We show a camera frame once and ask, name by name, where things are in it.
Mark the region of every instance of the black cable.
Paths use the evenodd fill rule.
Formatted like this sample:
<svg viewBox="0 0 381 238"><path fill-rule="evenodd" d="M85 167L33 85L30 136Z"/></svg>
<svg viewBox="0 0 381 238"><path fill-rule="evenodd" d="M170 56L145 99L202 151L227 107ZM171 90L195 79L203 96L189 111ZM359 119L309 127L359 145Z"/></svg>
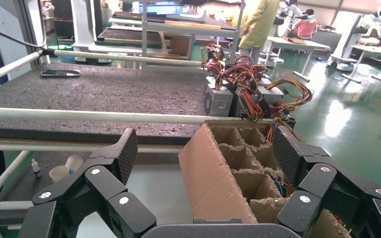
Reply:
<svg viewBox="0 0 381 238"><path fill-rule="evenodd" d="M45 45L46 45L46 29L44 29L43 27L43 13L42 13L42 7L41 7L41 4L40 4L40 0L37 0L37 3L39 5L39 14L40 14L40 25L42 26L42 31L43 31L43 43L41 43L40 45L35 45L35 44L32 44L32 43L29 43L29 42L25 42L25 41L22 41L22 40L19 40L17 38L14 38L12 36L9 36L3 32L0 31L0 35L3 36L3 37L6 37L12 41L15 41L15 42L18 42L22 45L25 45L25 46L29 46L29 47L33 47L33 48L43 48Z"/></svg>

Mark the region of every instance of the green floor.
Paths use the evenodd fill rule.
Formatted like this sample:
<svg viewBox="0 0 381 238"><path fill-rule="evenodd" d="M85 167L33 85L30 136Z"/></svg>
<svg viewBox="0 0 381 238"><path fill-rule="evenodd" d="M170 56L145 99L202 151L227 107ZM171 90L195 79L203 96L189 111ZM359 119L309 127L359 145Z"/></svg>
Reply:
<svg viewBox="0 0 381 238"><path fill-rule="evenodd" d="M200 46L195 46L194 59ZM296 78L306 57L284 54L285 63L276 67L273 79ZM381 82L370 75L381 73L381 64L369 62L359 67L356 77L362 84L341 79L340 72L329 72L324 63L309 63L306 84L315 94L308 104L292 113L295 130L310 144L324 148L340 165L381 184ZM73 58L53 58L52 62L73 62ZM109 64L124 67L122 61ZM292 86L290 92L296 92ZM8 154L8 160L15 154Z"/></svg>

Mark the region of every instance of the paper cup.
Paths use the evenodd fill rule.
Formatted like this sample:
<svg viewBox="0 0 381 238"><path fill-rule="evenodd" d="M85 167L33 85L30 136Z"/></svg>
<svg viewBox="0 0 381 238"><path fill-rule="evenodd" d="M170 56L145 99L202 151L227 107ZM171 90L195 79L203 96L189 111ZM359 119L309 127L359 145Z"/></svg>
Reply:
<svg viewBox="0 0 381 238"><path fill-rule="evenodd" d="M77 172L84 164L84 160L76 155L69 156L65 166L68 167L73 173Z"/></svg>
<svg viewBox="0 0 381 238"><path fill-rule="evenodd" d="M53 182L57 182L57 181L65 178L68 175L69 175L69 168L66 166L63 166L63 165L54 167L49 172L49 176Z"/></svg>

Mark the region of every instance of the white robot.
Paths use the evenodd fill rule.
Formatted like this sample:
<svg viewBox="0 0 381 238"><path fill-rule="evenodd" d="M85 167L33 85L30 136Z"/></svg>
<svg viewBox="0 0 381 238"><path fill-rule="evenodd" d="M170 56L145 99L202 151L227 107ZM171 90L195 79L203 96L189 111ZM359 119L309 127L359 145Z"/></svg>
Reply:
<svg viewBox="0 0 381 238"><path fill-rule="evenodd" d="M359 24L359 30L368 31L370 27L374 27L378 31L379 35L379 42L381 44L381 7L378 9L377 12L374 12L369 15L365 15L361 20Z"/></svg>
<svg viewBox="0 0 381 238"><path fill-rule="evenodd" d="M289 11L292 11L296 15L296 18L300 18L303 21L315 19L315 15L304 15L303 12L295 5L297 2L298 0L286 0L280 2L280 7L275 17L274 25L282 25L284 23L284 19L289 14Z"/></svg>
<svg viewBox="0 0 381 238"><path fill-rule="evenodd" d="M353 71L354 64L357 63L357 60L350 58L353 50L352 46L355 45L361 36L366 34L371 27L377 29L381 45L381 7L372 14L365 15L364 17L361 17L361 15L357 16L350 31L342 34L341 40L331 55L331 60L328 65L341 71Z"/></svg>
<svg viewBox="0 0 381 238"><path fill-rule="evenodd" d="M297 4L298 0L286 0L280 2L279 9L277 12L277 15L275 16L274 24L272 25L271 30L269 31L268 36L274 37L277 33L278 26L283 27L284 29L289 28L289 22L287 25L284 24L284 19L289 16L290 12L293 12L296 16L296 18L301 19L302 21L310 21L315 20L315 15L305 15L303 14L303 11L301 11L295 4ZM269 52L271 48L271 42L266 41L265 45L263 46L262 53L260 54L260 62L264 63L266 66L275 66L275 62L283 63L284 61L282 59L279 59L279 55L271 53L271 57L268 59L268 62L265 62L266 60L266 54Z"/></svg>

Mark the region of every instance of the window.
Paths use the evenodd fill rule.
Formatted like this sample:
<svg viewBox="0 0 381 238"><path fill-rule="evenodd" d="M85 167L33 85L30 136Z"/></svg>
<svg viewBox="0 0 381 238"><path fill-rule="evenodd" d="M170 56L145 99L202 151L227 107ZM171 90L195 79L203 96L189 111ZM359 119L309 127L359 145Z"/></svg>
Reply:
<svg viewBox="0 0 381 238"><path fill-rule="evenodd" d="M299 3L310 3L322 6L338 7L339 0L299 0Z"/></svg>
<svg viewBox="0 0 381 238"><path fill-rule="evenodd" d="M375 12L381 6L381 0L344 0L342 8Z"/></svg>
<svg viewBox="0 0 381 238"><path fill-rule="evenodd" d="M333 27L336 28L336 32L339 34L343 34L347 32L352 27L351 23L347 24L347 22L354 22L357 18L358 14L348 11L340 11L338 12Z"/></svg>

